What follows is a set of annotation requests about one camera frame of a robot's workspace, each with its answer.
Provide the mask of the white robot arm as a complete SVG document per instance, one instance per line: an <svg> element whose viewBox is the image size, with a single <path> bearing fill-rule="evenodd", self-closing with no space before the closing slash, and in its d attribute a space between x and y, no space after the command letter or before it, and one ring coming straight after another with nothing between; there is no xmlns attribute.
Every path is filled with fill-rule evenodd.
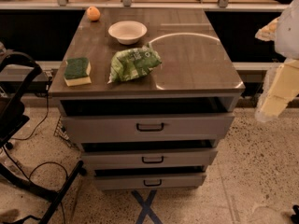
<svg viewBox="0 0 299 224"><path fill-rule="evenodd" d="M276 119L299 94L299 0L292 0L255 37L273 41L275 52L286 58L279 67L270 68L264 77L255 118L267 122Z"/></svg>

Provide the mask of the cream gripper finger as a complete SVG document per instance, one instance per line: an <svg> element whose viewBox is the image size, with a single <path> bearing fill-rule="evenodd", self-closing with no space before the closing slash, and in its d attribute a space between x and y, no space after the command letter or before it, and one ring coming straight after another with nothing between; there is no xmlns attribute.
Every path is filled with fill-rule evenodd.
<svg viewBox="0 0 299 224"><path fill-rule="evenodd" d="M287 59L266 72L255 118L260 122L276 119L298 94L299 61Z"/></svg>
<svg viewBox="0 0 299 224"><path fill-rule="evenodd" d="M263 28L259 29L255 37L262 41L274 41L276 38L276 29L278 18L273 19Z"/></svg>

